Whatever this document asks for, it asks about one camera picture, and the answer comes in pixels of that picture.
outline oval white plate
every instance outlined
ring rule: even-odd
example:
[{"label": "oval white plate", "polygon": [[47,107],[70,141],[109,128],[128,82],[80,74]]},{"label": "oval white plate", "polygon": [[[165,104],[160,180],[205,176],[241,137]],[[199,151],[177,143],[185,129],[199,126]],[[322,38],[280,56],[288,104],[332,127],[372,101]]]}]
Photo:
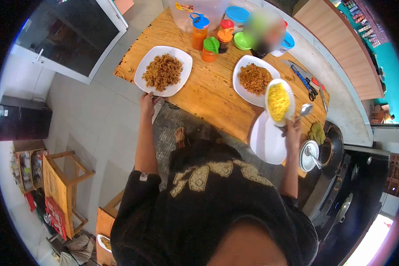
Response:
[{"label": "oval white plate", "polygon": [[274,120],[264,111],[253,125],[250,136],[251,150],[265,162],[281,164],[287,157],[285,137]]},{"label": "oval white plate", "polygon": [[316,143],[316,141],[312,141],[312,140],[308,140],[306,141],[302,148],[300,149],[300,168],[305,171],[305,172],[309,172],[310,170],[312,170],[316,164],[313,161],[311,156],[307,156],[306,155],[306,147],[310,146],[310,148],[312,149],[312,155],[315,156],[315,158],[319,158],[319,146],[318,143]]},{"label": "oval white plate", "polygon": [[110,253],[112,253],[111,250],[108,249],[108,248],[106,248],[105,245],[102,243],[101,238],[108,239],[110,243],[111,243],[111,240],[110,240],[109,238],[107,238],[106,236],[101,235],[101,234],[98,234],[96,237],[97,237],[97,241],[99,242],[99,245],[100,245],[102,248],[104,248],[105,250],[107,250],[107,251],[109,251]]},{"label": "oval white plate", "polygon": [[[266,89],[266,93],[265,93],[265,99],[267,99],[268,98],[268,95],[269,95],[269,88],[272,86],[272,85],[275,85],[275,84],[278,84],[278,83],[282,83],[282,85],[284,86],[284,89],[285,89],[285,91],[287,92],[287,94],[288,94],[288,98],[289,98],[289,100],[290,100],[290,105],[289,105],[289,107],[288,107],[288,111],[285,113],[285,115],[284,115],[284,118],[287,118],[287,119],[289,119],[289,120],[292,120],[293,119],[293,115],[294,115],[294,110],[296,109],[296,101],[295,101],[295,98],[294,98],[294,93],[293,93],[293,91],[291,90],[291,86],[285,81],[285,80],[283,80],[283,79],[281,79],[281,78],[277,78],[277,79],[274,79],[274,80],[272,80],[270,83],[269,83],[269,85],[268,85],[268,87],[267,87],[267,89]],[[269,114],[269,116],[271,116],[271,113],[269,112],[269,102],[268,101],[266,101],[266,112]],[[275,124],[277,125],[277,126],[285,126],[285,119],[282,119],[281,121],[275,121]]]},{"label": "oval white plate", "polygon": [[265,62],[257,57],[251,55],[245,55],[241,57],[234,69],[234,75],[232,76],[232,85],[234,86],[235,91],[247,102],[250,104],[254,104],[256,106],[265,107],[266,100],[265,95],[257,96],[257,94],[251,93],[247,91],[244,86],[239,83],[238,74],[241,72],[241,67],[246,67],[247,65],[254,63],[256,66],[266,68],[269,73],[271,73],[272,78],[280,78],[281,75],[279,72],[271,66],[268,62]]},{"label": "oval white plate", "polygon": [[[172,57],[177,58],[182,63],[183,70],[180,74],[180,81],[177,84],[167,86],[164,91],[159,92],[155,87],[147,87],[146,81],[142,78],[142,75],[146,72],[146,67],[149,63],[154,61],[155,56],[162,56],[169,54]],[[134,82],[141,88],[144,92],[153,92],[156,96],[170,97],[175,95],[188,80],[189,75],[192,70],[192,57],[185,53],[184,51],[170,46],[155,46],[140,61],[139,66],[134,74]]]}]

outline blue lid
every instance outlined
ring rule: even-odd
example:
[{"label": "blue lid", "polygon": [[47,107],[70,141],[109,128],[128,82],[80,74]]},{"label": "blue lid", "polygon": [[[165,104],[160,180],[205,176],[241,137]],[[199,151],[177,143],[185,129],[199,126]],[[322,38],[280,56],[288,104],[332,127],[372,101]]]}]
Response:
[{"label": "blue lid", "polygon": [[244,23],[249,12],[239,6],[230,6],[226,9],[226,14],[231,20]]},{"label": "blue lid", "polygon": [[204,17],[203,14],[192,13],[191,19],[192,19],[192,24],[197,29],[205,29],[208,27],[208,24],[210,24],[210,21],[208,20],[208,18]]},{"label": "blue lid", "polygon": [[282,46],[285,48],[291,49],[294,47],[294,39],[288,32],[285,34],[285,39],[282,42]]}]

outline scissors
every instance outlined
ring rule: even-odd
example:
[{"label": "scissors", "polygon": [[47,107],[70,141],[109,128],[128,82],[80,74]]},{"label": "scissors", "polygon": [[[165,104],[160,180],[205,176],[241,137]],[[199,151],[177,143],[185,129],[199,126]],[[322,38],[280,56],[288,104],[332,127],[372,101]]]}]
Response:
[{"label": "scissors", "polygon": [[310,86],[309,82],[304,79],[304,77],[300,74],[300,72],[297,71],[296,67],[294,65],[291,65],[291,69],[296,73],[296,75],[300,78],[300,80],[303,82],[307,90],[309,91],[309,99],[311,101],[314,101],[316,99],[316,96],[318,95],[318,92],[316,89],[312,86]]}]

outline metal spoon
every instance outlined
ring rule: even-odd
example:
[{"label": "metal spoon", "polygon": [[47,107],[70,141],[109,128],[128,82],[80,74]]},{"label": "metal spoon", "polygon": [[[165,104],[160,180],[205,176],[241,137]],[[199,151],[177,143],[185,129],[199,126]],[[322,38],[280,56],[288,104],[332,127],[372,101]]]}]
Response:
[{"label": "metal spoon", "polygon": [[318,167],[318,169],[321,168],[322,163],[319,162],[319,160],[316,159],[316,158],[312,155],[312,149],[310,148],[310,146],[307,146],[307,147],[306,147],[306,155],[312,157],[312,159],[313,159],[313,161],[315,162],[315,164],[316,164],[316,166]]},{"label": "metal spoon", "polygon": [[297,121],[300,120],[302,116],[306,116],[312,113],[313,104],[303,104],[302,110],[300,111],[300,116],[297,118]]}]

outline condiment bottle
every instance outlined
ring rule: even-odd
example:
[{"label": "condiment bottle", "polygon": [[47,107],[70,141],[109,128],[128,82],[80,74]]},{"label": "condiment bottle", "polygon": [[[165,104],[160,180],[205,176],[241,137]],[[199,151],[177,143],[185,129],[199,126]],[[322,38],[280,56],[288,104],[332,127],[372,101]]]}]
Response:
[{"label": "condiment bottle", "polygon": [[217,39],[220,43],[219,54],[224,54],[228,50],[229,42],[234,37],[232,32],[234,32],[234,28],[221,29],[217,33]]},{"label": "condiment bottle", "polygon": [[232,20],[222,20],[220,22],[220,29],[235,28],[235,24]]},{"label": "condiment bottle", "polygon": [[202,14],[192,13],[191,14],[192,24],[194,26],[194,32],[192,34],[192,47],[196,50],[201,50],[204,40],[207,38],[208,24],[210,21]]},{"label": "condiment bottle", "polygon": [[217,59],[219,53],[219,41],[214,37],[209,37],[204,40],[203,49],[201,53],[202,60],[211,63]]}]

